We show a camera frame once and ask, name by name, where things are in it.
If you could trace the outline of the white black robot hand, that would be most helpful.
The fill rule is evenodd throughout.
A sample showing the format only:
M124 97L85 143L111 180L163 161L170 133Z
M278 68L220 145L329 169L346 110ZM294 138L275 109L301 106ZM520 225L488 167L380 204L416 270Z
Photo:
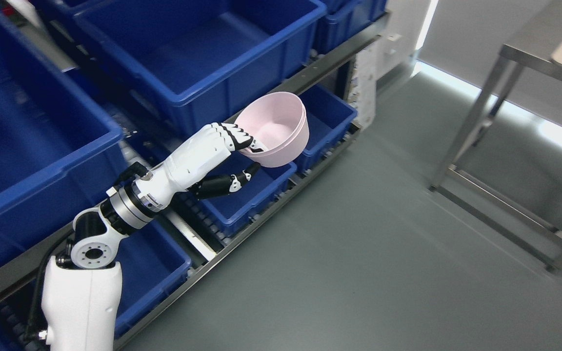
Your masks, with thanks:
M136 180L139 199L153 211L167 207L176 193L193 193L196 198L221 197L236 193L261 168L258 162L235 174L208 176L234 151L252 146L254 138L236 124L214 122L203 126L183 142L151 176Z

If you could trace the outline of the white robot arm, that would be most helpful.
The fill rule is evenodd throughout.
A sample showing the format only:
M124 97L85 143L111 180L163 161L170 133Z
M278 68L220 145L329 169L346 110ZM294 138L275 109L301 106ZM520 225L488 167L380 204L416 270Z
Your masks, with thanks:
M52 351L111 351L123 286L117 260L126 238L140 231L183 191L174 168L135 163L107 192L107 199L72 220L64 251L41 260L24 340Z

